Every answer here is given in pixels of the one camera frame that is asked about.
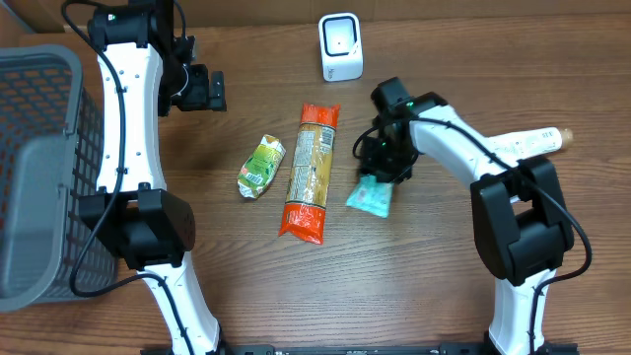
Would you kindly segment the orange spaghetti package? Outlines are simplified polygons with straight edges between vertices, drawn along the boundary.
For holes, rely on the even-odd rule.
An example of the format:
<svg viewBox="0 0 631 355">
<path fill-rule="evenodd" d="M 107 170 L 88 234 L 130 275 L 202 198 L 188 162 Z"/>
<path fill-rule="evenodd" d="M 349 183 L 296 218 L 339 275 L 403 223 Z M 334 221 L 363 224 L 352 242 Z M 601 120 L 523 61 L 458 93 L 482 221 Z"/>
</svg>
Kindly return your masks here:
<svg viewBox="0 0 631 355">
<path fill-rule="evenodd" d="M 340 105 L 303 104 L 279 235 L 323 244 Z"/>
</svg>

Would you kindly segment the white cream tube gold cap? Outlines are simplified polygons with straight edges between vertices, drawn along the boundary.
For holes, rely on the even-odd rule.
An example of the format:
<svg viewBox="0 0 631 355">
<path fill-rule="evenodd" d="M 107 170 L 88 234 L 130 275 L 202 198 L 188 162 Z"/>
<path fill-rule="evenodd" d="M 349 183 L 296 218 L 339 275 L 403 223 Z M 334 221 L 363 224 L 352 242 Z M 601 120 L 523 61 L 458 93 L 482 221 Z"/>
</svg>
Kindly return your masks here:
<svg viewBox="0 0 631 355">
<path fill-rule="evenodd" d="M 494 152 L 515 160 L 567 149 L 574 142 L 571 129 L 545 127 L 488 137 Z"/>
</svg>

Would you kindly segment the teal wet wipes pack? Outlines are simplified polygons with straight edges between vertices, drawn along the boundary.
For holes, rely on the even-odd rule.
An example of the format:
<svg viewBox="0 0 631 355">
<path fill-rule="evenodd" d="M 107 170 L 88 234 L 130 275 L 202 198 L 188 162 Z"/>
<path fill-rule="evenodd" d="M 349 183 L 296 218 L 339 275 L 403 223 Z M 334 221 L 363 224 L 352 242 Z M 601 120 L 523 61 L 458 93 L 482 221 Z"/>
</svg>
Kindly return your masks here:
<svg viewBox="0 0 631 355">
<path fill-rule="evenodd" d="M 387 218 L 393 183 L 378 182 L 372 175 L 360 176 L 359 182 L 346 200 L 346 205 L 381 218 Z"/>
</svg>

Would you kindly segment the green tea packet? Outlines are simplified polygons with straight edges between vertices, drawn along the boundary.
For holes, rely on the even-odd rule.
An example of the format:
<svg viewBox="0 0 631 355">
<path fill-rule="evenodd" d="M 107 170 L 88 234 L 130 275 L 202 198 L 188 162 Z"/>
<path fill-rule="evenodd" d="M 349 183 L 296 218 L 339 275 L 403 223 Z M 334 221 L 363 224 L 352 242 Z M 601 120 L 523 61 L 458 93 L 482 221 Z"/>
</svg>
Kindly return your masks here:
<svg viewBox="0 0 631 355">
<path fill-rule="evenodd" d="M 257 199 L 264 193 L 273 181 L 285 154 L 281 141 L 265 134 L 239 172 L 237 184 L 242 197 Z"/>
</svg>

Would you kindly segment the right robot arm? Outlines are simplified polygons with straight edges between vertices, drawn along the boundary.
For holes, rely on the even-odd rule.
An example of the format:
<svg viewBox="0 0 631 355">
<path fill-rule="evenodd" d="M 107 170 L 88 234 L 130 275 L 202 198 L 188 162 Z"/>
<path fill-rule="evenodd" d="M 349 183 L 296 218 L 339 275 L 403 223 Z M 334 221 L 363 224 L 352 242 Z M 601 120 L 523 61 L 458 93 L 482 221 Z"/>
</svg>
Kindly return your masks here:
<svg viewBox="0 0 631 355">
<path fill-rule="evenodd" d="M 578 353 L 542 334 L 548 286 L 574 245 L 553 164 L 542 153 L 499 149 L 441 96 L 413 97 L 396 77 L 371 100 L 378 114 L 353 147 L 362 174 L 401 183 L 425 155 L 469 189 L 475 247 L 495 278 L 494 316 L 475 353 Z"/>
</svg>

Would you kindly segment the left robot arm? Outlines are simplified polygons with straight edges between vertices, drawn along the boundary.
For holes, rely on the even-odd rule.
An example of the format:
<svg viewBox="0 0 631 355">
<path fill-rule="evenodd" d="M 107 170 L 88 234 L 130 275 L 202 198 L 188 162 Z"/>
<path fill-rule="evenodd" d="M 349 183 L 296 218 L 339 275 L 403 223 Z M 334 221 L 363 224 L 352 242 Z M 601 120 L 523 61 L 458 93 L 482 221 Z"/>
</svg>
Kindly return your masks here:
<svg viewBox="0 0 631 355">
<path fill-rule="evenodd" d="M 78 286 L 80 252 L 71 291 L 93 298 L 133 281 L 150 289 L 172 344 L 169 354 L 228 354 L 211 314 L 191 251 L 196 224 L 191 206 L 170 193 L 162 170 L 159 120 L 180 111 L 224 111 L 225 77 L 196 63 L 196 39 L 175 32 L 176 1 L 93 2 L 82 40 L 97 54 L 104 90 L 104 147 L 94 194 L 79 201 L 89 240 L 125 261 L 132 276 L 94 291 Z"/>
</svg>

